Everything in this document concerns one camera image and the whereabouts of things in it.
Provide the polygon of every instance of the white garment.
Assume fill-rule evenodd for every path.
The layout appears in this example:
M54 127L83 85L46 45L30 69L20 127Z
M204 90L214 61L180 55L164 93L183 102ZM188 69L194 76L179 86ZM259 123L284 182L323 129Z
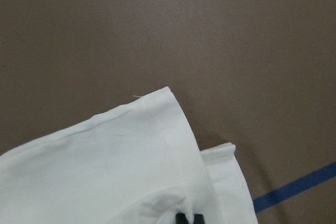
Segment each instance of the white garment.
M0 223L256 223L233 151L201 156L166 87L0 156Z

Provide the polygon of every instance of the white cloth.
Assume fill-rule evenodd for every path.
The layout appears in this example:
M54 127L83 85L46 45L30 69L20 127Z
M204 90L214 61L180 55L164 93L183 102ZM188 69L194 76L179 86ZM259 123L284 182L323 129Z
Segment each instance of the white cloth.
M232 148L200 155L166 87L0 156L0 223L256 223Z

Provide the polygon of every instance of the white towel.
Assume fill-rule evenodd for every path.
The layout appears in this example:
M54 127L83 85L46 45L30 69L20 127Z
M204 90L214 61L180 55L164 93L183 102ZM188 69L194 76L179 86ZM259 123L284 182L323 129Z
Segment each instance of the white towel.
M0 223L173 224L177 212L190 223L193 213L256 223L231 222L230 206L252 206L233 152L221 158L226 147L200 155L174 95L157 90L0 156ZM226 172L241 187L228 189Z

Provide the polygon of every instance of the blue line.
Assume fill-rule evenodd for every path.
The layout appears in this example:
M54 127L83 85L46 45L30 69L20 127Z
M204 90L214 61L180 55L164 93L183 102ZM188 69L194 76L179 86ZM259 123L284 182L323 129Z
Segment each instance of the blue line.
M336 176L336 162L253 200L256 213Z

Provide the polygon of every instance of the white napkin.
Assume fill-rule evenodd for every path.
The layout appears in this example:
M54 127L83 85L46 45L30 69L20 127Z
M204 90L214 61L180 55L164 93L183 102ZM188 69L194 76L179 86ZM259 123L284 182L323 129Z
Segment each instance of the white napkin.
M0 223L229 223L213 152L165 87L0 156Z

